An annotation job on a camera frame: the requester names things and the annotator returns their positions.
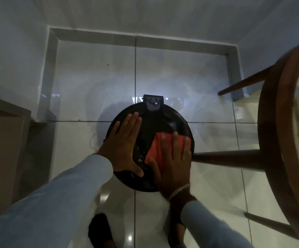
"bracelet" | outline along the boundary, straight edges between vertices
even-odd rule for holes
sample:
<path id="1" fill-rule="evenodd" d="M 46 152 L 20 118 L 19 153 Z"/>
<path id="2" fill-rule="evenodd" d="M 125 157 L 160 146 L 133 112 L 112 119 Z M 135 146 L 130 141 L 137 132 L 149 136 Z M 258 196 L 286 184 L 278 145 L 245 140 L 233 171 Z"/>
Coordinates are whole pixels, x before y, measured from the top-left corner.
<path id="1" fill-rule="evenodd" d="M 177 195 L 178 193 L 180 193 L 182 190 L 184 190 L 185 188 L 190 187 L 190 186 L 191 186 L 191 184 L 188 183 L 188 184 L 186 184 L 186 185 L 183 185 L 183 186 L 179 187 L 177 190 L 175 190 L 175 191 L 170 195 L 170 197 L 168 198 L 168 201 L 170 201 L 174 196 L 176 196 L 176 195 Z"/>

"foot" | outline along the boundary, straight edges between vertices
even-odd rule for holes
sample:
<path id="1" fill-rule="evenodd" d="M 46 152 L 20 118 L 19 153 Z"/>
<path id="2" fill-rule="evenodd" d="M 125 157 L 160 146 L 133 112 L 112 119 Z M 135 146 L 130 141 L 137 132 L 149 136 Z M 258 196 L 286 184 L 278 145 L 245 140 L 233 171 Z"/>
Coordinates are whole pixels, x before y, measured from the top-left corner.
<path id="1" fill-rule="evenodd" d="M 182 224 L 180 216 L 171 208 L 170 231 L 168 236 L 168 243 L 171 248 L 184 245 L 185 230 L 186 227 Z"/>
<path id="2" fill-rule="evenodd" d="M 88 236 L 94 248 L 115 248 L 108 220 L 104 213 L 93 217 L 89 225 Z"/>

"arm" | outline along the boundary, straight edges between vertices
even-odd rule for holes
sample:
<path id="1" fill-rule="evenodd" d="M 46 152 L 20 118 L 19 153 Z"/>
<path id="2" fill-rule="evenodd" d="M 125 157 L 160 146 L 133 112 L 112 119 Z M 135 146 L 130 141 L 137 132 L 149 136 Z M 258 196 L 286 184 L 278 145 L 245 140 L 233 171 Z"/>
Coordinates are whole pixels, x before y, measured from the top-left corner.
<path id="1" fill-rule="evenodd" d="M 132 160 L 141 125 L 138 113 L 116 122 L 97 155 L 13 204 L 0 216 L 0 247 L 67 247 L 98 189 L 113 171 L 143 170 Z"/>
<path id="2" fill-rule="evenodd" d="M 173 134 L 172 154 L 167 140 L 162 135 L 161 146 L 164 166 L 160 170 L 155 160 L 150 160 L 156 185 L 165 199 L 180 187 L 190 183 L 191 151 L 190 139 L 184 138 L 181 152 L 177 132 Z M 250 248 L 253 247 L 240 233 L 216 218 L 194 196 L 187 187 L 171 200 L 172 207 L 181 215 L 182 223 L 189 229 L 197 244 L 202 248 Z"/>
<path id="3" fill-rule="evenodd" d="M 113 175 L 90 155 L 0 216 L 0 247 L 67 247 L 98 189 Z"/>

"tile floor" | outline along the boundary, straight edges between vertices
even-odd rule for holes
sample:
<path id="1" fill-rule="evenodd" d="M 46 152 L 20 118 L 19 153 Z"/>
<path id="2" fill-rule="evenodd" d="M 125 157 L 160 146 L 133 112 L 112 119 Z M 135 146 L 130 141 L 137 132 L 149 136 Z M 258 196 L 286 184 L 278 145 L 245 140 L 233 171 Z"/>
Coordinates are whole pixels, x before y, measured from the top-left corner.
<path id="1" fill-rule="evenodd" d="M 181 113 L 196 152 L 258 148 L 258 98 L 232 103 L 229 94 L 218 97 L 227 86 L 225 56 L 60 41 L 51 100 L 58 121 L 51 179 L 97 151 L 110 121 L 143 94 L 163 95 Z M 286 222 L 264 173 L 192 163 L 191 183 L 192 193 L 256 248 L 299 247 L 299 241 L 243 216 L 248 210 Z M 159 193 L 134 191 L 112 177 L 69 248 L 92 247 L 87 227 L 95 212 L 107 214 L 117 247 L 169 247 L 169 204 Z M 184 241 L 198 247 L 188 231 Z"/>

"sleeve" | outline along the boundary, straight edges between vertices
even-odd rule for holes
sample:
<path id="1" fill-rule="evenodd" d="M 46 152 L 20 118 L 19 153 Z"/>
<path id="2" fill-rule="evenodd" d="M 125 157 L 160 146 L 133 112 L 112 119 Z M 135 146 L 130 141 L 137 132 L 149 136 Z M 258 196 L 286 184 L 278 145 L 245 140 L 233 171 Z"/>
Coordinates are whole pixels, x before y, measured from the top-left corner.
<path id="1" fill-rule="evenodd" d="M 98 189 L 113 175 L 110 161 L 90 155 L 0 216 L 0 247 L 67 247 Z"/>
<path id="2" fill-rule="evenodd" d="M 185 204 L 181 221 L 201 248 L 253 247 L 245 237 L 220 221 L 197 200 Z"/>

